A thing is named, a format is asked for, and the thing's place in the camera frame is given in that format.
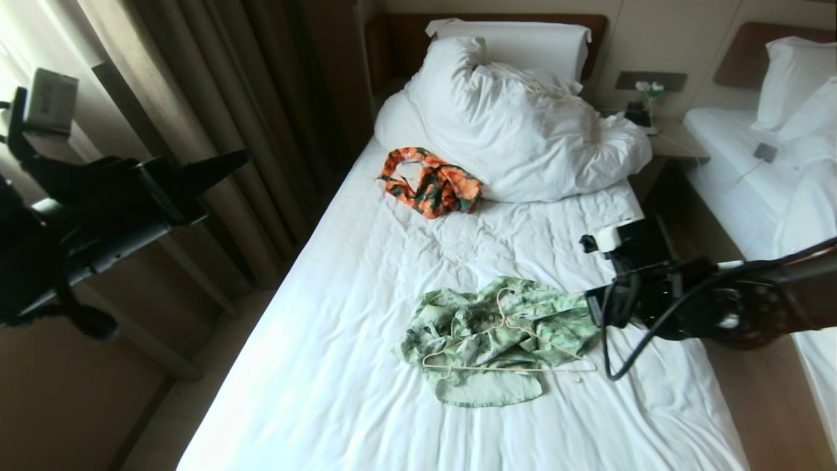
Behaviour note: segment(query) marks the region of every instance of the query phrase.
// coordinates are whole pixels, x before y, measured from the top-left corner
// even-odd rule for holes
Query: wire hanger
[[[443,379],[443,380],[445,380],[447,378],[450,378],[450,374],[453,370],[508,371],[508,372],[515,372],[515,373],[517,373],[517,372],[534,372],[534,371],[556,371],[556,372],[562,372],[562,373],[593,373],[593,372],[598,371],[598,367],[591,360],[587,360],[585,358],[582,358],[582,357],[574,354],[573,352],[571,352],[567,349],[564,349],[563,347],[561,347],[559,345],[555,345],[554,343],[550,342],[549,339],[545,339],[545,338],[541,337],[540,335],[535,334],[534,332],[532,332],[529,329],[526,329],[526,328],[523,328],[523,327],[520,327],[520,326],[517,326],[517,325],[512,325],[511,323],[509,323],[509,318],[506,316],[506,313],[503,312],[503,307],[500,304],[500,294],[503,293],[504,291],[512,291],[512,290],[511,290],[510,287],[504,287],[500,291],[497,292],[496,302],[497,302],[497,308],[500,310],[500,316],[501,316],[500,324],[496,325],[494,327],[489,327],[488,329],[483,330],[482,332],[479,332],[477,334],[484,334],[486,332],[490,332],[491,330],[501,329],[501,328],[504,328],[504,327],[509,328],[509,329],[522,330],[523,332],[526,332],[527,334],[531,335],[532,337],[535,337],[536,339],[543,340],[544,342],[550,344],[551,346],[555,347],[556,349],[561,350],[562,352],[566,353],[567,355],[571,355],[576,360],[586,361],[587,363],[592,365],[593,368],[589,369],[589,370],[569,370],[569,369],[566,369],[566,368],[497,368],[497,367],[490,367],[490,366],[428,365],[428,363],[427,363],[428,358],[432,358],[434,356],[441,355],[448,350],[455,349],[456,347],[459,347],[460,345],[462,345],[462,343],[465,342],[467,339],[462,339],[459,342],[457,342],[457,343],[455,343],[455,344],[453,344],[449,347],[445,347],[444,349],[442,349],[442,350],[440,350],[436,353],[432,353],[430,355],[424,356],[424,358],[422,358],[422,360],[421,360],[421,365],[424,368],[436,368],[436,369],[441,369],[441,370],[447,370],[448,371],[447,375],[441,377],[441,379]],[[453,332],[453,321],[451,321],[450,331]],[[574,380],[578,383],[581,382],[580,377],[577,377]]]

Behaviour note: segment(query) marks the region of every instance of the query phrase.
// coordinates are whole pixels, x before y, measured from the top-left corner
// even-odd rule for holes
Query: bed
[[[178,469],[747,469],[697,340],[654,340],[617,383],[546,373],[533,401],[441,405],[391,351],[419,295],[475,292],[500,275],[601,286],[613,268],[578,238],[641,210],[622,180],[427,220],[375,181],[388,150],[373,137],[357,159]],[[612,332],[617,363],[641,335]],[[601,349],[588,358],[601,365]]]
[[[769,65],[765,44],[788,36],[831,43],[835,32],[745,23],[732,41],[715,75],[715,82],[748,89],[761,88]],[[756,120],[756,111],[703,108],[690,110],[683,121],[711,156],[708,164],[695,166],[686,172],[686,176],[748,260],[773,259],[834,236],[833,222],[829,228],[829,224],[811,224],[811,220],[804,217],[788,220],[789,202],[798,198],[801,185],[809,182],[801,180],[799,172],[783,164],[785,148],[775,133],[751,128]],[[760,161],[753,157],[759,143],[780,149],[774,163],[759,164]],[[834,170],[826,171],[832,173],[833,179]],[[804,212],[821,220],[834,219],[833,205],[829,209],[818,208],[817,214],[813,210],[809,204]],[[794,244],[789,239],[786,227],[790,224],[800,226],[798,234],[791,236],[799,236],[805,239],[804,242]],[[797,333],[793,339],[830,439],[832,454],[837,459],[837,328]]]

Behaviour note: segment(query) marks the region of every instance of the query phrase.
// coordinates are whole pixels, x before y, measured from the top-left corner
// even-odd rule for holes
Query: orange floral garment
[[[424,165],[415,191],[404,178],[393,177],[398,164],[407,161],[420,161]],[[482,193],[481,181],[425,148],[393,150],[378,178],[385,182],[392,196],[427,219],[436,219],[450,211],[470,213]]]

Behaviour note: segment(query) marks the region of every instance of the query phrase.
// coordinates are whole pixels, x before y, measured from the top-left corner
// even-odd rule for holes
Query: beige wall
[[[0,330],[0,465],[108,469],[167,373],[125,340],[65,318]]]
[[[835,5],[804,0],[377,0],[388,13],[600,13],[608,32],[583,96],[600,107],[634,97],[615,90],[623,70],[688,74],[686,88],[660,98],[658,116],[695,106],[754,108],[757,92],[711,83],[732,37],[747,21],[835,29]]]

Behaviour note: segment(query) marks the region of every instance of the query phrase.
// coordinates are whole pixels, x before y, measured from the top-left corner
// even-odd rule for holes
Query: crumpled fabric
[[[396,172],[400,163],[410,161],[423,165],[415,189]],[[482,183],[473,175],[425,148],[391,151],[378,178],[385,182],[392,196],[428,219],[436,219],[450,211],[470,213],[482,193]]]
[[[462,407],[507,406],[539,397],[543,388],[531,372],[448,370],[429,365],[492,368],[549,368],[575,360],[548,342],[519,329],[501,327],[497,293],[509,324],[523,327],[563,349],[580,355],[598,332],[584,295],[514,277],[498,277],[480,292],[448,288],[420,298],[407,332],[395,349],[404,362],[422,369],[424,379],[444,404]]]

